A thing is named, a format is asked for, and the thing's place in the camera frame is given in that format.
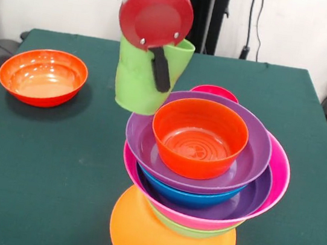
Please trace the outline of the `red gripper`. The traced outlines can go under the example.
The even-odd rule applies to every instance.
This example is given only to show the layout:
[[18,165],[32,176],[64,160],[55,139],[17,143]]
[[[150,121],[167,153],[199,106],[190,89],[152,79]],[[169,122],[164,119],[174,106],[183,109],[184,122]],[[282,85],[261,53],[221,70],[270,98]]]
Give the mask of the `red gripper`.
[[119,9],[122,35],[133,46],[150,50],[157,91],[171,88],[163,46],[177,45],[191,30],[194,12],[190,0],[123,0]]

